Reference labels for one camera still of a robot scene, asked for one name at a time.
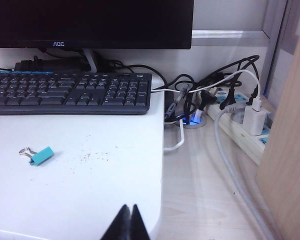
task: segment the teal binder clip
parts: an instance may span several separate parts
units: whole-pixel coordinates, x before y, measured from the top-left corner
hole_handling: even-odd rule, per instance
[[[25,147],[24,149],[21,149],[19,151],[19,154],[21,156],[29,157],[30,165],[38,166],[45,160],[49,159],[54,154],[54,152],[52,151],[52,149],[49,146],[46,147],[45,149],[41,150],[40,152],[35,152],[35,151],[32,151],[29,147]]]

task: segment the white usb charger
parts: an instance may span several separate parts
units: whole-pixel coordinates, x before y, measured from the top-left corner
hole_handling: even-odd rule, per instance
[[[261,135],[267,111],[261,108],[260,97],[253,99],[251,106],[246,106],[244,109],[243,128],[252,136]]]

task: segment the computer monitor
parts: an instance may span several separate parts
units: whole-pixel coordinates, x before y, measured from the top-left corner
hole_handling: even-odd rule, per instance
[[[189,49],[194,0],[0,0],[0,48]]]

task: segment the desk surface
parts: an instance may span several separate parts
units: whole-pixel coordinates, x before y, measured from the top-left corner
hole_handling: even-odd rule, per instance
[[[124,204],[138,205],[154,238],[163,100],[153,94],[148,113],[138,116],[0,116],[0,239],[100,239]],[[40,166],[18,154],[47,146],[55,154]]]

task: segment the electrical outlet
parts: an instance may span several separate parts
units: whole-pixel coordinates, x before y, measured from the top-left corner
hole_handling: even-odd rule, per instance
[[[208,105],[205,108],[205,111],[213,120],[215,120],[217,114],[221,112],[219,108],[220,103],[226,99],[227,95],[227,88],[219,89],[215,95],[217,97],[216,103]],[[245,103],[249,100],[247,96],[239,91],[235,91],[234,98],[237,103]],[[244,130],[242,123],[235,122],[231,119],[231,113],[225,113],[221,117],[219,126],[257,165],[260,164],[270,134],[270,128],[268,126],[265,125],[263,127],[261,135],[252,136]]]

